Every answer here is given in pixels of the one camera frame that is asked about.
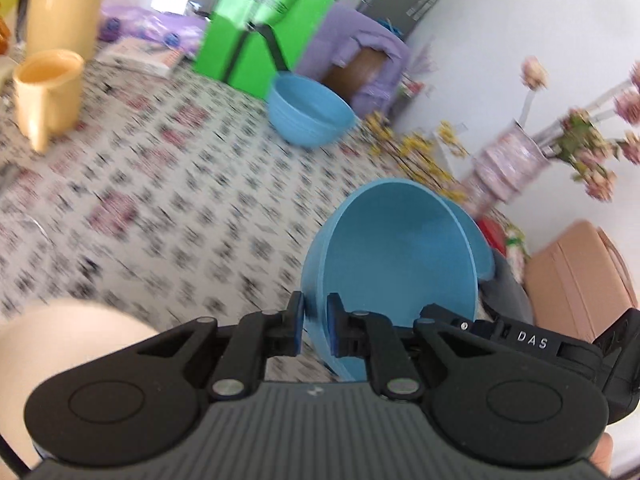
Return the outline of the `person right hand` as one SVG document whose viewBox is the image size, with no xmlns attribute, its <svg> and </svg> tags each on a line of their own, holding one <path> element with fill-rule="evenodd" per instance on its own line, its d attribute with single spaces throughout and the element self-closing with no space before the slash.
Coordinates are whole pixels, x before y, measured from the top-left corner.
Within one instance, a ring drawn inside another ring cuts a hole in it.
<svg viewBox="0 0 640 480">
<path fill-rule="evenodd" d="M 605 432 L 600 437 L 596 449 L 590 457 L 590 462 L 599 469 L 602 474 L 607 477 L 611 474 L 612 469 L 612 455 L 613 455 L 614 443 L 612 437 Z"/>
</svg>

